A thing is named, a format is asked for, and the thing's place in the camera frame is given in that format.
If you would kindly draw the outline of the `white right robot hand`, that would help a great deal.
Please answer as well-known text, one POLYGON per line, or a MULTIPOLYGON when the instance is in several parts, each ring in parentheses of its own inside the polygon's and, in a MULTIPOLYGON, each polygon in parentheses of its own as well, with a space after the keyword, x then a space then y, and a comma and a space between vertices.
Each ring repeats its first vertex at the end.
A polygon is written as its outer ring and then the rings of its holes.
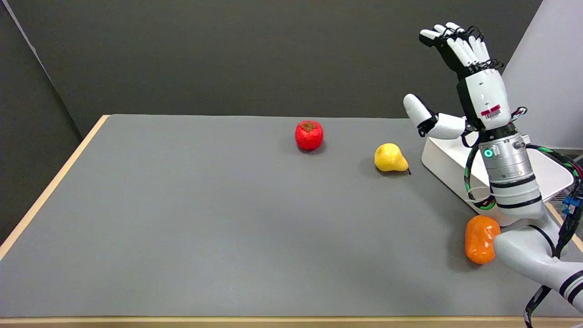
POLYGON ((423 29, 419 40, 437 49, 458 78, 462 118, 429 110, 420 98, 408 94, 403 106, 421 137, 454 140, 471 132, 490 131, 511 124, 525 108, 511 110, 500 69, 504 63, 491 58, 481 30, 456 23, 423 29))

